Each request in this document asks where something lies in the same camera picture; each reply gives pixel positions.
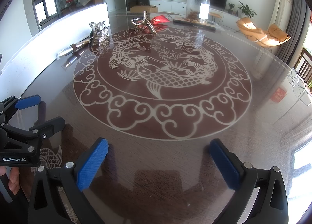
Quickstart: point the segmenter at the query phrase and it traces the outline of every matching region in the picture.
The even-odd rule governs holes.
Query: curtain
[[[276,56],[288,64],[297,47],[306,13],[307,3],[305,0],[294,0],[291,17],[287,27],[287,34],[291,39],[280,46]]]
[[[270,21],[271,24],[276,24],[282,31],[286,31],[289,18],[291,17],[291,9],[294,0],[276,0],[273,15]]]

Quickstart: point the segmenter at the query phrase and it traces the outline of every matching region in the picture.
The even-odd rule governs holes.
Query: finger
[[[19,177],[19,169],[18,167],[12,167],[12,169],[10,170],[10,180],[15,183],[17,177]]]
[[[16,179],[15,183],[12,183],[11,180],[9,180],[9,189],[10,191],[14,191],[16,187],[19,186],[19,177]]]
[[[0,176],[3,176],[7,172],[7,168],[4,166],[0,166]]]
[[[16,188],[12,191],[13,194],[16,195],[18,193],[19,189],[20,189],[20,186],[19,185],[16,186]]]

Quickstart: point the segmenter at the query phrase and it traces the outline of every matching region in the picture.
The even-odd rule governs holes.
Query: blue gripper pad
[[[25,109],[38,105],[41,102],[41,97],[39,95],[33,95],[25,98],[21,98],[15,104],[15,109]]]
[[[77,172],[77,186],[80,191],[90,186],[107,153],[108,141],[102,139],[82,168]]]
[[[236,170],[217,141],[212,140],[210,142],[209,152],[221,172],[223,179],[227,183],[227,186],[230,189],[237,190],[241,184],[239,172]]]

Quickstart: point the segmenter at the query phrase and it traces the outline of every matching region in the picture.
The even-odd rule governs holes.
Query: glass cylinder
[[[186,20],[205,24],[208,21],[210,0],[187,0]]]

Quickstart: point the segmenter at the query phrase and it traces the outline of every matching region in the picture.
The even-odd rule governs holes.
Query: round table
[[[109,153],[84,194],[106,224],[212,223],[234,193],[207,152],[219,138],[242,162],[280,168],[296,223],[312,201],[312,123],[311,105],[287,80],[290,68],[241,34],[173,22],[156,35],[136,33],[136,16],[111,14],[105,47],[83,48],[70,65],[69,56],[54,61],[23,94],[44,103],[11,124],[66,121],[43,142],[42,165],[75,161],[103,137]],[[28,198],[36,171],[21,168]],[[79,223],[61,188],[60,195]]]

